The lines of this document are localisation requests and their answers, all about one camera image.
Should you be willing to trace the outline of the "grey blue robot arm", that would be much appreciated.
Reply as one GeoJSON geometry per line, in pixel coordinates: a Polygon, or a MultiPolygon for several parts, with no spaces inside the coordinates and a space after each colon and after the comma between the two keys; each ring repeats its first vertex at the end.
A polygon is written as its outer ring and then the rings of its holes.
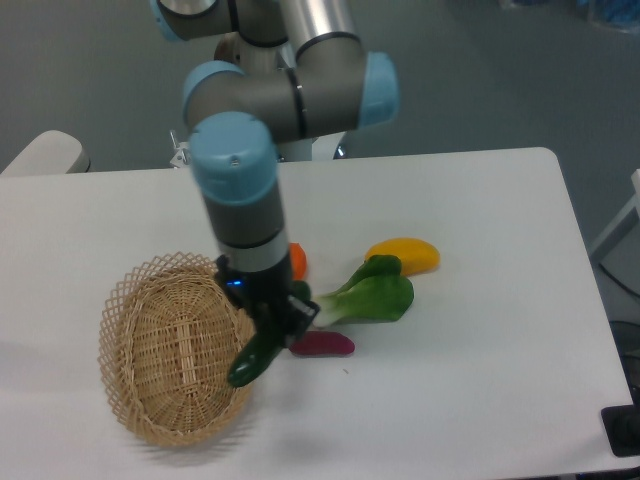
{"type": "Polygon", "coordinates": [[[344,1],[154,1],[162,33],[189,41],[234,33],[259,50],[290,46],[294,63],[249,69],[246,58],[187,76],[182,115],[191,170],[218,243],[218,281],[256,330],[286,346],[317,306],[294,297],[278,183],[284,143],[393,120],[395,66],[364,49],[344,1]]]}

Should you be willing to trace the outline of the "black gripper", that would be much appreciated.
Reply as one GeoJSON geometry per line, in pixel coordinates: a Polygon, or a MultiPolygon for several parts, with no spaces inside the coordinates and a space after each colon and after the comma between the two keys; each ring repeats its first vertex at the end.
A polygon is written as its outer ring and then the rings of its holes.
{"type": "Polygon", "coordinates": [[[272,322],[284,325],[286,348],[305,335],[320,312],[319,305],[312,300],[291,295],[293,272],[289,253],[257,272],[234,269],[228,255],[219,256],[215,266],[215,282],[234,307],[249,315],[255,333],[271,335],[272,322]]]}

